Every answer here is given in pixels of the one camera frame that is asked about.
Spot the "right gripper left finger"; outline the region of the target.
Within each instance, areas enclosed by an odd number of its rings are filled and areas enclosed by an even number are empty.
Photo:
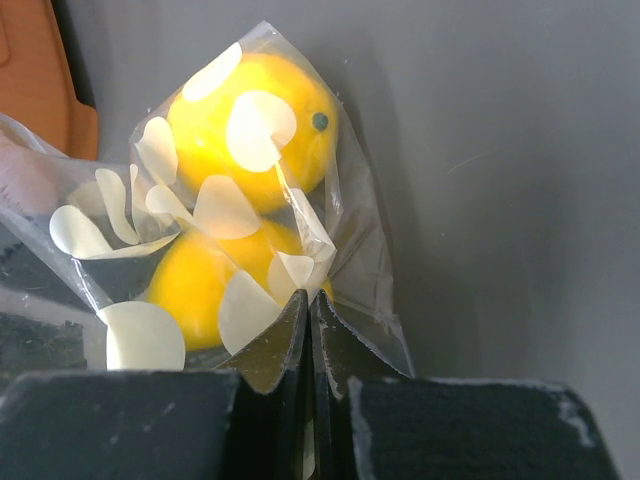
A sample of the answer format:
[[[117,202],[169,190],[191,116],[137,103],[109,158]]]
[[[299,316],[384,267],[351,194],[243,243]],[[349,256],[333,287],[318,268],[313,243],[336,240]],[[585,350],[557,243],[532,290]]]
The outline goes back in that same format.
[[[1,397],[5,479],[299,479],[308,304],[213,370],[53,371]]]

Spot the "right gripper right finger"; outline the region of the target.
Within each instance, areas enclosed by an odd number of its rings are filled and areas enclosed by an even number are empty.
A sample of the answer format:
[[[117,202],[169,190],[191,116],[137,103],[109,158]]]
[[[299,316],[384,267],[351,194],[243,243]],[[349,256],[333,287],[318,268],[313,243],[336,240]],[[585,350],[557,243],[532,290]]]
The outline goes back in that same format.
[[[412,379],[310,308],[319,479],[615,479],[586,404],[539,380]]]

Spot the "polka dot zip bag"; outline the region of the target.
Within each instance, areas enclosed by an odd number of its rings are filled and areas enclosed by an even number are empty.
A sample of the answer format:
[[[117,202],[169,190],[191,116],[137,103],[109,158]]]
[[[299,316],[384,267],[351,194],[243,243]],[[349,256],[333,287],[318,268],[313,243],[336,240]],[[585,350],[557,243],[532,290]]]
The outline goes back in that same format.
[[[179,95],[197,101],[248,53],[281,56],[330,90],[339,114],[335,158],[310,192],[278,172],[285,203],[257,211],[228,175],[199,191],[181,179],[167,120]],[[177,370],[234,355],[189,352],[173,316],[147,300],[173,242],[195,227],[237,239],[270,220],[298,233],[303,254],[281,257],[297,291],[325,293],[380,358],[413,371],[394,311],[393,276],[372,171],[348,115],[312,64],[260,23],[194,73],[134,128],[129,156],[72,158],[9,116],[1,119],[1,370]]]

